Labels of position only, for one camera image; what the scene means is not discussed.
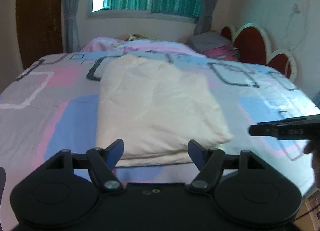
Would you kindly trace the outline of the person right hand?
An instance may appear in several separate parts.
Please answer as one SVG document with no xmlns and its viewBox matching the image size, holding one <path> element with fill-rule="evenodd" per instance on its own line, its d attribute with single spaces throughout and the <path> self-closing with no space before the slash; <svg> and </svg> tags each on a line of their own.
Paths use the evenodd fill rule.
<svg viewBox="0 0 320 231">
<path fill-rule="evenodd" d="M 304 154 L 312 154 L 312 169 L 315 177 L 315 184 L 320 188 L 320 155 L 319 155 L 319 141 L 311 140 L 304 148 Z"/>
</svg>

